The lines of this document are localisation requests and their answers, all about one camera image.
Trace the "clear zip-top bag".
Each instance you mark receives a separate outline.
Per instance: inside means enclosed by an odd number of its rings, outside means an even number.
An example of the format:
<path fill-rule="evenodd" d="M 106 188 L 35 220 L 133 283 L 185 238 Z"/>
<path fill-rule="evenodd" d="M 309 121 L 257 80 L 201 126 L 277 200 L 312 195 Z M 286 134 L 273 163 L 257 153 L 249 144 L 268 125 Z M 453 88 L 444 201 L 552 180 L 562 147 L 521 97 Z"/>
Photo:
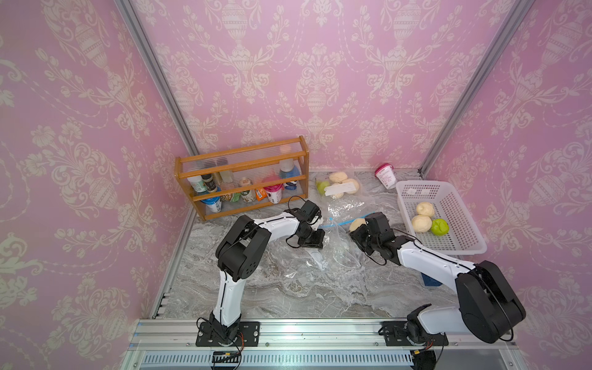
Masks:
<path fill-rule="evenodd" d="M 356 194 L 345 194 L 339 199 L 333 199 L 328 196 L 321 196 L 317 189 L 316 183 L 323 180 L 329 180 L 329 175 L 334 172 L 346 172 L 350 177 L 355 178 L 359 184 L 360 189 Z M 319 207 L 322 211 L 323 224 L 325 229 L 335 227 L 348 227 L 353 220 L 357 218 L 364 218 L 369 214 L 379 211 L 379 203 L 373 197 L 366 185 L 364 185 L 360 175 L 353 171 L 340 170 L 330 173 L 316 173 L 313 177 L 315 200 L 319 202 Z"/>
<path fill-rule="evenodd" d="M 291 248 L 281 243 L 271 255 L 280 276 L 301 285 L 344 287 L 364 271 L 363 256 L 347 234 L 347 224 L 331 220 L 320 227 L 325 232 L 323 248 Z"/>

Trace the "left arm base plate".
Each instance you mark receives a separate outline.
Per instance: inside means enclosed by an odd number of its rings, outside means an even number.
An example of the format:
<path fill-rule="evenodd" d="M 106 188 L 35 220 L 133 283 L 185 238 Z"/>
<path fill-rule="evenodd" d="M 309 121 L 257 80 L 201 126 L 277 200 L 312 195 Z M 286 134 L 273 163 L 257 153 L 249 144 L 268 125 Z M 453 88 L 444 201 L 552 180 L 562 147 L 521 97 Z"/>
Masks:
<path fill-rule="evenodd" d="M 239 321 L 229 327 L 215 319 L 198 320 L 197 347 L 258 347 L 260 322 Z"/>

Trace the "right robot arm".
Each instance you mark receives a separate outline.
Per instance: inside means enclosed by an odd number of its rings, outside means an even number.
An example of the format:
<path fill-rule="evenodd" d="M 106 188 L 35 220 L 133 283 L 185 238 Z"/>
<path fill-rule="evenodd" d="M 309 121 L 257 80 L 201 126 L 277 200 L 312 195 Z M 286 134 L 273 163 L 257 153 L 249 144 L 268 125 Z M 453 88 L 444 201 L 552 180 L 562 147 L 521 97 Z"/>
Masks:
<path fill-rule="evenodd" d="M 367 256 L 379 253 L 384 261 L 416 270 L 456 293 L 457 305 L 426 304 L 408 314 L 406 335 L 414 344 L 449 333 L 472 334 L 493 344 L 512 335 L 527 317 L 510 283 L 491 261 L 475 264 L 433 251 L 417 237 L 392 228 L 381 212 L 354 220 L 348 235 Z"/>

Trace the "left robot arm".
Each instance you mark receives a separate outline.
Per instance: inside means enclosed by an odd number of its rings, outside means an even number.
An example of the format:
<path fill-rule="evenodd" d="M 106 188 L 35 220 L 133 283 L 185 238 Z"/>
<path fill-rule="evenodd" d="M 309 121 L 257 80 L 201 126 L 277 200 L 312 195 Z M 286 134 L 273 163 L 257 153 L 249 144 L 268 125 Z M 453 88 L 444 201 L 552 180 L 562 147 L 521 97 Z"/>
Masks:
<path fill-rule="evenodd" d="M 215 253 L 220 286 L 208 324 L 216 342 L 230 345 L 239 336 L 246 280 L 257 270 L 268 244 L 285 239 L 293 249 L 321 249 L 325 237 L 322 223 L 319 206 L 310 200 L 277 216 L 253 219 L 243 215 L 235 221 Z"/>

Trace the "green pear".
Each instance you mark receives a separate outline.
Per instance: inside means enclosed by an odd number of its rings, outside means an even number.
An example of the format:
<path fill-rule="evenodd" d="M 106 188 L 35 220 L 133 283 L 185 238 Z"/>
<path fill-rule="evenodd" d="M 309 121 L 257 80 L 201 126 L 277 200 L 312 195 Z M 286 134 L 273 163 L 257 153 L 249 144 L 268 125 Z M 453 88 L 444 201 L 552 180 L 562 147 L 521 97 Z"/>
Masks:
<path fill-rule="evenodd" d="M 433 220 L 430 231 L 433 235 L 444 236 L 450 232 L 450 226 L 446 220 L 439 218 Z"/>
<path fill-rule="evenodd" d="M 323 180 L 316 183 L 316 189 L 321 196 L 325 196 L 325 189 L 329 186 L 331 186 L 329 180 Z"/>

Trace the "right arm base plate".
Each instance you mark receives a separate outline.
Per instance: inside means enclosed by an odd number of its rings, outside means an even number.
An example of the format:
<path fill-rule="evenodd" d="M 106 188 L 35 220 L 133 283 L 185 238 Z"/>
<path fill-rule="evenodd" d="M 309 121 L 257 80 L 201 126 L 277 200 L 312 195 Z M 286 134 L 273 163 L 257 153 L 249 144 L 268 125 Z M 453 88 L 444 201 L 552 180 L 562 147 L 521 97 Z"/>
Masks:
<path fill-rule="evenodd" d="M 385 339 L 387 346 L 447 346 L 449 341 L 444 334 L 429 334 L 416 322 L 382 322 L 378 335 Z"/>

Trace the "beige pear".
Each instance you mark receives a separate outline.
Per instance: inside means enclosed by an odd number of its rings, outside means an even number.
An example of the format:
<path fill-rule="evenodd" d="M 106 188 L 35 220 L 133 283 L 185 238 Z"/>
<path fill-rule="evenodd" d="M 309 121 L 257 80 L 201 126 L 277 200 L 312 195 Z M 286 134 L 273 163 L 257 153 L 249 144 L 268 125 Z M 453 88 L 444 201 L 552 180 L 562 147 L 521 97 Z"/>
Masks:
<path fill-rule="evenodd" d="M 417 215 L 412 219 L 412 228 L 416 233 L 425 233 L 431 231 L 433 221 L 430 216 Z"/>
<path fill-rule="evenodd" d="M 416 206 L 416 213 L 422 216 L 434 217 L 436 215 L 436 208 L 433 203 L 421 202 Z"/>
<path fill-rule="evenodd" d="M 367 225 L 365 218 L 357 218 L 350 223 L 349 232 L 352 233 L 359 229 L 362 225 Z"/>

